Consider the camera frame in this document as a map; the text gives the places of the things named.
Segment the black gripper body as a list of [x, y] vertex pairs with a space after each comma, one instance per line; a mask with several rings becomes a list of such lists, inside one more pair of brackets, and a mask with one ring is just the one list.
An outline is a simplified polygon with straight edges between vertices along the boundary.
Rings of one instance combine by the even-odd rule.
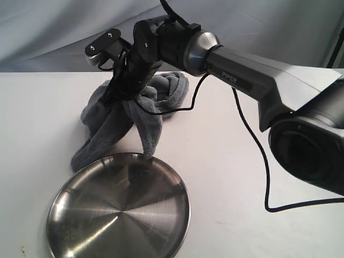
[[194, 25], [173, 20], [141, 20], [134, 25], [134, 43], [115, 65], [101, 104], [134, 98], [143, 91], [162, 63], [185, 71], [184, 52], [194, 35]]

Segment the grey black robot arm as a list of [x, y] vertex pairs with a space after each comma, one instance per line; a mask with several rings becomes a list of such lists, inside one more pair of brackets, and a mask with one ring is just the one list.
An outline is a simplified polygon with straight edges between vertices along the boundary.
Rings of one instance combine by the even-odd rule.
[[287, 172], [343, 194], [343, 79], [339, 73], [236, 52], [200, 25], [165, 16], [137, 22], [133, 36], [126, 56], [117, 61], [103, 104], [137, 96], [161, 62], [193, 76], [213, 75], [258, 102], [259, 128], [269, 131], [271, 152]]

